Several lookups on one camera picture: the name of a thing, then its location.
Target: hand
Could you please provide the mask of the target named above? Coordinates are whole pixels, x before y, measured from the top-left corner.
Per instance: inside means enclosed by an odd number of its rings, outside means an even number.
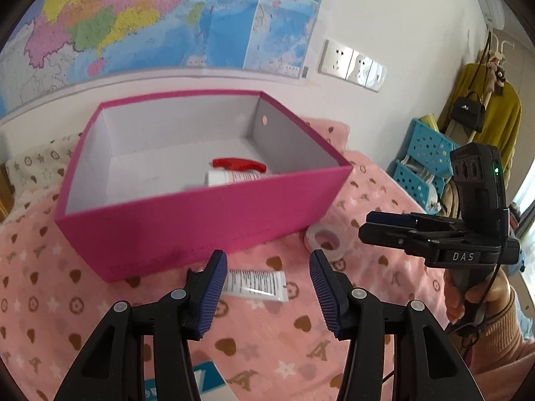
[[[444,271],[444,297],[446,299],[446,315],[451,323],[455,324],[463,317],[464,299],[471,303],[479,303],[481,297],[487,289],[487,286],[489,285],[491,277],[492,275],[490,275],[485,282],[482,282],[479,285],[469,289],[463,298],[461,292],[453,284],[450,270]],[[498,276],[496,276],[496,279],[494,280],[494,283],[492,284],[492,287],[485,298],[485,302],[487,303],[485,316],[492,317],[500,313],[507,307],[510,299],[511,288],[509,286],[509,281],[507,280],[507,276],[505,275],[504,271],[500,268]]]

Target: yellow object in basket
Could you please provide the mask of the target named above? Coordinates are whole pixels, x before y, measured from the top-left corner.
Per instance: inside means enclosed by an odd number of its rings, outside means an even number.
[[[434,129],[436,132],[440,132],[438,130],[437,120],[434,118],[432,114],[428,114],[427,116],[421,117],[420,120],[426,124],[429,128]]]

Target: cardboard box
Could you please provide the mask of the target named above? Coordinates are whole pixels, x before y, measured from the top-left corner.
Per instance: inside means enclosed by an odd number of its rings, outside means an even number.
[[[211,161],[276,174],[206,187]],[[107,282],[239,251],[317,222],[351,164],[274,98],[184,91],[101,104],[65,174],[55,221]]]
[[[238,401],[213,362],[193,367],[195,381],[202,401]],[[158,401],[156,380],[145,380],[145,401]]]

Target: black handbag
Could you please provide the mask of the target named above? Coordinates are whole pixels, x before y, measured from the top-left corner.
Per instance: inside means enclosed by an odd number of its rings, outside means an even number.
[[[472,131],[483,132],[485,106],[479,101],[470,99],[473,93],[475,92],[470,92],[466,97],[455,100],[451,109],[451,118]]]

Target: pink bedsheet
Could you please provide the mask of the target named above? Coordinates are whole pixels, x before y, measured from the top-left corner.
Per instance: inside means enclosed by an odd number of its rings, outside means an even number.
[[[419,207],[368,158],[345,151],[346,125],[309,121],[354,163],[325,217],[351,243],[335,269],[381,300],[403,305],[414,297],[424,301],[445,325],[442,271],[427,270],[422,259],[401,251],[364,245],[357,236],[369,211]],[[29,401],[54,398],[78,351],[115,301],[156,301],[185,281],[185,269],[176,269],[104,283],[54,224],[58,188],[49,190],[23,218],[0,231],[0,355]],[[194,362],[214,360],[241,401],[328,401],[338,394],[348,343],[336,341],[326,329],[302,238],[302,233],[292,234],[229,255],[230,268],[284,270],[291,300],[279,304],[223,297],[212,329],[191,343]],[[386,337],[385,374],[393,368],[393,355],[393,342]],[[144,359],[148,379],[153,377],[150,339]],[[383,399],[390,399],[391,380]]]

